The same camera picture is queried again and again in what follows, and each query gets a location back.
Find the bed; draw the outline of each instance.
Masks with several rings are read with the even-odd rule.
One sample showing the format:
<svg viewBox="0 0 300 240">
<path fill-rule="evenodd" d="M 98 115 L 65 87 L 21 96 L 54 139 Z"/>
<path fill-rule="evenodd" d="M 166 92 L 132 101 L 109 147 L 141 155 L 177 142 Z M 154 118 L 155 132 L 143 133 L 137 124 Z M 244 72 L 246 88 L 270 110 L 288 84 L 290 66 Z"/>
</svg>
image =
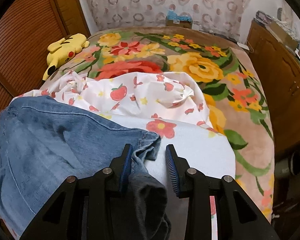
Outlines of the bed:
<svg viewBox="0 0 300 240">
<path fill-rule="evenodd" d="M 234 150 L 235 179 L 267 219 L 271 220 L 274 186 L 271 122 L 262 85 L 248 55 L 239 46 L 218 36 L 177 27 L 133 27 L 101 31 L 90 36 L 88 48 L 58 69 L 42 85 L 40 79 L 47 67 L 47 46 L 70 34 L 69 29 L 73 27 L 69 21 L 65 21 L 66 10 L 60 0 L 45 1 L 45 21 L 37 20 L 31 25 L 33 29 L 38 29 L 38 26 L 42 26 L 42 29 L 39 28 L 40 31 L 35 34 L 27 33 L 10 39 L 10 43 L 18 44 L 22 38 L 30 41 L 40 37 L 40 42 L 24 43 L 22 52 L 29 51 L 30 63 L 23 61 L 22 57 L 17 57 L 15 64 L 2 60 L 11 47 L 5 47 L 8 42 L 0 39 L 0 110 L 14 96 L 40 87 L 45 90 L 51 82 L 69 71 L 87 73 L 88 77 L 97 80 L 129 72 L 145 72 L 154 65 L 159 66 L 163 72 L 186 72 L 198 83 L 204 94 L 213 128 L 227 136 Z M 16 2 L 17 5 L 13 3 L 11 7 L 19 8 L 24 0 Z M 14 15 L 11 7 L 0 20 L 0 35 L 5 35 L 2 30 L 8 27 L 4 24 L 9 25 L 8 20 Z M 79 11 L 77 16 L 81 17 L 82 13 Z M 85 25 L 81 27 L 88 35 Z M 48 33 L 45 39 L 42 31 Z"/>
</svg>

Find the black ear tip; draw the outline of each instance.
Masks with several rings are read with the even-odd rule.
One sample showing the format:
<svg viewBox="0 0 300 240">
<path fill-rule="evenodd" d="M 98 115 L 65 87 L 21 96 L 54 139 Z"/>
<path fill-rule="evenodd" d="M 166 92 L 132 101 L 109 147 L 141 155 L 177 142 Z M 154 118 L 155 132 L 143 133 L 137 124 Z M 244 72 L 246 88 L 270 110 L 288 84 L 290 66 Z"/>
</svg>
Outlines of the black ear tip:
<svg viewBox="0 0 300 240">
<path fill-rule="evenodd" d="M 56 66 L 53 65 L 48 69 L 48 75 L 51 76 L 56 71 Z"/>
</svg>

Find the cylindrical object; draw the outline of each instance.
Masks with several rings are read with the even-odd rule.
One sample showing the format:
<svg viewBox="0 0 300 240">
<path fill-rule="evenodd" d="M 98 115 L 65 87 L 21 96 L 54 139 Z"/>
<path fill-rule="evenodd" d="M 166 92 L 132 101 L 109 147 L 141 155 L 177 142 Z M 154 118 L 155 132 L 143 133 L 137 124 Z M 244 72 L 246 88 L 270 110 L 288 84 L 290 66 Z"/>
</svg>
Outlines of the cylindrical object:
<svg viewBox="0 0 300 240">
<path fill-rule="evenodd" d="M 300 153 L 294 152 L 288 158 L 279 161 L 274 166 L 274 176 L 276 179 L 288 178 L 300 173 Z"/>
</svg>

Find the curtain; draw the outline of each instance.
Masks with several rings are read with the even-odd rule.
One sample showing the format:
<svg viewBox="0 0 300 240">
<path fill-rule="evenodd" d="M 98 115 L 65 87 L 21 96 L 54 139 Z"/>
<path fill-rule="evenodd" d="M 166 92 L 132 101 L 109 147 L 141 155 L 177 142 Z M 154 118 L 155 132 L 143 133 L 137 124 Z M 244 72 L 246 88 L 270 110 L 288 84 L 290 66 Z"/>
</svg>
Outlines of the curtain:
<svg viewBox="0 0 300 240">
<path fill-rule="evenodd" d="M 241 17 L 250 0 L 87 0 L 99 30 L 165 26 L 169 9 L 191 16 L 196 29 L 239 39 Z"/>
</svg>

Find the wooden cabinet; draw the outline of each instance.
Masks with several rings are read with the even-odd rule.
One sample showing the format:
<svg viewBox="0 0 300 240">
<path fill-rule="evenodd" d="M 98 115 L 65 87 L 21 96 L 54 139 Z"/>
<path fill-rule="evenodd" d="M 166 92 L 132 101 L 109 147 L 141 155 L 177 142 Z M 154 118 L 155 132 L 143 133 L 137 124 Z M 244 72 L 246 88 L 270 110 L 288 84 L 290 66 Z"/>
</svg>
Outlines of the wooden cabinet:
<svg viewBox="0 0 300 240">
<path fill-rule="evenodd" d="M 300 142 L 300 63 L 255 21 L 248 42 L 269 106 L 275 152 L 280 155 Z"/>
</svg>

